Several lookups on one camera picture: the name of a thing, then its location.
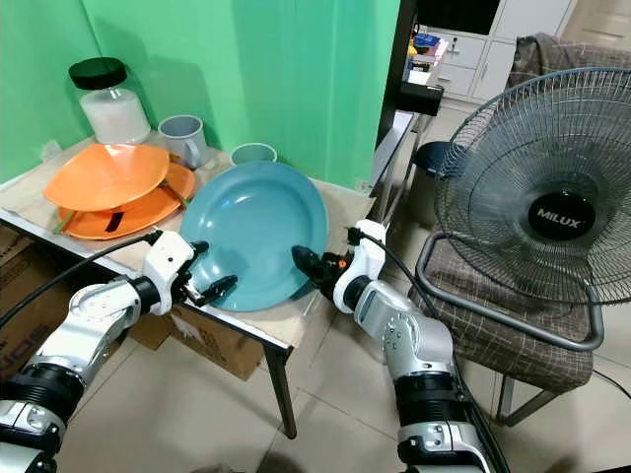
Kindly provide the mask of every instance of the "cardboard box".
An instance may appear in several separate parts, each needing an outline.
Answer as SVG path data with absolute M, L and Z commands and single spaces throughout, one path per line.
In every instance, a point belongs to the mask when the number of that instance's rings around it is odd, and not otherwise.
M 263 347 L 257 341 L 182 306 L 162 317 L 141 317 L 129 335 L 152 350 L 171 335 L 243 380 L 249 378 L 263 358 Z
M 56 274 L 29 238 L 0 226 L 0 314 Z M 61 324 L 72 294 L 63 283 L 53 286 L 0 330 L 0 381 L 17 372 Z

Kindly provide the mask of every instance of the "orange plate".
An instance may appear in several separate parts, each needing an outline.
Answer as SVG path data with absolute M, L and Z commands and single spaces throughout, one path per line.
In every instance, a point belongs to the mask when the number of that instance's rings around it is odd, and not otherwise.
M 171 188 L 185 199 L 189 198 L 195 187 L 195 175 L 190 169 L 171 163 L 167 181 Z M 64 232 L 77 238 L 85 239 L 111 239 L 133 234 L 159 222 L 179 207 L 179 200 L 172 192 L 164 187 L 158 187 L 138 199 L 136 205 L 130 210 L 120 214 L 111 212 L 78 212 L 70 219 Z M 59 208 L 59 221 L 62 221 L 68 213 L 68 209 Z M 107 227 L 117 219 L 115 230 L 108 232 Z
M 44 195 L 79 212 L 113 209 L 147 195 L 169 170 L 167 150 L 148 145 L 91 145 L 50 180 Z

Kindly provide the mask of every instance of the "black jar lid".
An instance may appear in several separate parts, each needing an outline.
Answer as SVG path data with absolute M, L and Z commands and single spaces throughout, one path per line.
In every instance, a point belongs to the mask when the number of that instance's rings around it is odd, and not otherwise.
M 93 57 L 78 62 L 68 69 L 70 79 L 79 89 L 97 91 L 117 86 L 125 79 L 125 66 L 113 57 Z

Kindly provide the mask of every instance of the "mug handle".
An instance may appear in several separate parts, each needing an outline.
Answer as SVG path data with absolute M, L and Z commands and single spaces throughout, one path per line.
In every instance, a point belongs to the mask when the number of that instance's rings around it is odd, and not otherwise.
M 192 169 L 198 168 L 201 163 L 201 153 L 199 151 L 199 148 L 197 147 L 197 145 L 195 144 L 193 140 L 186 140 L 184 144 L 190 150 L 190 155 L 192 157 L 192 159 L 190 160 L 190 163 L 188 163 L 188 166 L 186 167 L 192 168 Z

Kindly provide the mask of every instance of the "fan guard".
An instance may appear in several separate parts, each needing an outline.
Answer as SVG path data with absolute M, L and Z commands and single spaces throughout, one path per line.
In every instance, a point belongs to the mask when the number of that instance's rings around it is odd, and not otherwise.
M 631 300 L 631 69 L 541 76 L 480 107 L 437 172 L 436 214 L 460 256 L 508 288 Z

